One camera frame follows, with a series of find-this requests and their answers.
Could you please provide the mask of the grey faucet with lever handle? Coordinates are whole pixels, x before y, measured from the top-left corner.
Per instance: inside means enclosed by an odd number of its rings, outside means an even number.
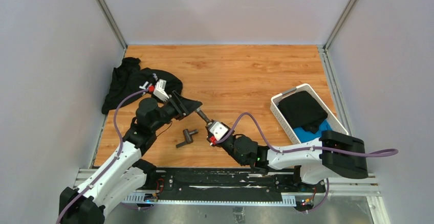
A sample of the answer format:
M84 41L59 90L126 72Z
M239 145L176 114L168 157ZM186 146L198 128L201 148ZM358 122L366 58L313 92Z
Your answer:
M196 110L196 113L206 123L205 127L209 128L213 124L214 120L208 118L200 108Z

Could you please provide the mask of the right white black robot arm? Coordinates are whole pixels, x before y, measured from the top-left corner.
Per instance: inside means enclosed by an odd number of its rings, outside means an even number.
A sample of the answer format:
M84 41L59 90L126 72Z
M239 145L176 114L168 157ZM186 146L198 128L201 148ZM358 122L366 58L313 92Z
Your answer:
M241 166L250 166L256 173L294 167L292 178L296 190L304 192L328 177L350 179L368 177L364 142L331 130L312 141L276 147L260 146L243 134L235 134L218 144Z

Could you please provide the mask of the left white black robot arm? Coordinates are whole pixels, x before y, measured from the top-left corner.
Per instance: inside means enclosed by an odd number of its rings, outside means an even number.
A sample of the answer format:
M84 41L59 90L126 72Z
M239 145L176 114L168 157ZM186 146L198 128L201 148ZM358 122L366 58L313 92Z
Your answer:
M182 120L202 102L172 92L163 106L156 99L139 102L130 129L120 136L113 154L76 188L65 188L59 198L57 223L104 223L109 214L134 190L152 189L155 166L142 159L157 140L156 132L173 119Z

